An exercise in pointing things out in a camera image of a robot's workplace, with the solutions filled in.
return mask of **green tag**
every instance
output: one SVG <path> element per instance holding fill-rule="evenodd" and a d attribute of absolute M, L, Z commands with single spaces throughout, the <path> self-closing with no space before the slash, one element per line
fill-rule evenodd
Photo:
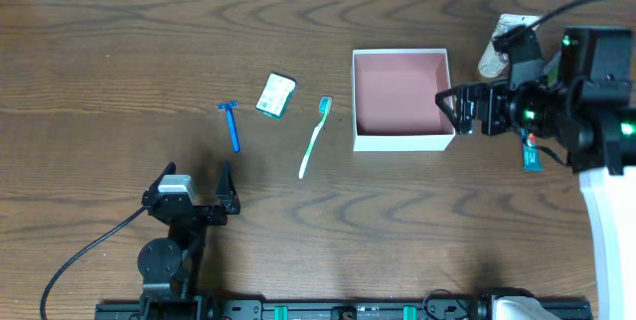
<path fill-rule="evenodd" d="M 526 137 L 526 130 L 521 130 L 521 143 L 522 143 L 522 152 L 524 153 L 524 170 L 526 171 L 541 171 L 544 166 L 539 161 L 539 152 L 535 148 L 537 144 L 535 143 L 535 136 L 533 134 L 528 135 Z"/>

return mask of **blue razor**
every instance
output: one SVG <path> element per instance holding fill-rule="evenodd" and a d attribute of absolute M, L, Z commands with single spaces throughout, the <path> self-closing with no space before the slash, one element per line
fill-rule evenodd
<path fill-rule="evenodd" d="M 232 115 L 232 108 L 239 106 L 236 100 L 222 102 L 219 104 L 219 110 L 226 111 L 226 117 L 228 118 L 228 128 L 230 129 L 230 137 L 232 138 L 232 148 L 235 152 L 240 151 L 239 134 L 237 133 L 237 125 L 235 124 L 235 117 Z"/>

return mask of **green light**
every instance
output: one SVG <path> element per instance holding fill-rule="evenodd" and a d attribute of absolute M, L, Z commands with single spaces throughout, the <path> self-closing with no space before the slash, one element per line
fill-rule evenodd
<path fill-rule="evenodd" d="M 620 124 L 620 130 L 623 132 L 623 135 L 631 136 L 636 132 L 636 126 L 623 122 Z"/>

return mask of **toothbrush handle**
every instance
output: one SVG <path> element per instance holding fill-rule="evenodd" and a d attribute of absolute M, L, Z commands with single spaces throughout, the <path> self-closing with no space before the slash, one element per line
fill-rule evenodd
<path fill-rule="evenodd" d="M 240 151 L 239 134 L 237 133 L 237 126 L 235 125 L 235 117 L 232 115 L 230 108 L 226 109 L 226 117 L 228 118 L 228 128 L 230 129 L 230 138 L 232 139 L 232 148 L 235 152 Z"/>
<path fill-rule="evenodd" d="M 305 155 L 302 158 L 302 163 L 300 164 L 300 170 L 298 171 L 298 178 L 301 180 L 303 176 L 305 176 L 305 169 L 307 168 L 307 162 L 309 162 L 309 155 Z"/>
<path fill-rule="evenodd" d="M 311 140 L 309 141 L 309 144 L 313 144 L 316 141 L 316 138 L 318 138 L 318 134 L 320 133 L 320 129 L 322 129 L 322 123 L 319 124 L 318 126 L 314 127 L 314 133 L 311 134 Z"/>
<path fill-rule="evenodd" d="M 305 156 L 302 158 L 302 163 L 300 164 L 300 170 L 298 171 L 298 178 L 302 180 L 305 175 L 305 169 L 307 168 L 307 164 L 309 163 L 309 155 L 311 155 L 311 150 L 314 148 L 314 142 L 320 133 L 320 129 L 322 128 L 323 123 L 319 123 L 318 126 L 314 127 L 314 132 L 311 134 L 311 140 L 309 141 L 309 146 L 307 147 L 307 152 L 305 152 Z"/>

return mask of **small box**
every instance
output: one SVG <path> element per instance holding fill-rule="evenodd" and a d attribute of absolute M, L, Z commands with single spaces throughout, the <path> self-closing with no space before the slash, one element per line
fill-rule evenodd
<path fill-rule="evenodd" d="M 256 103 L 256 110 L 280 120 L 295 89 L 296 81 L 272 73 Z"/>
<path fill-rule="evenodd" d="M 450 88 L 445 49 L 355 50 L 354 151 L 443 151 L 455 129 L 435 104 Z"/>

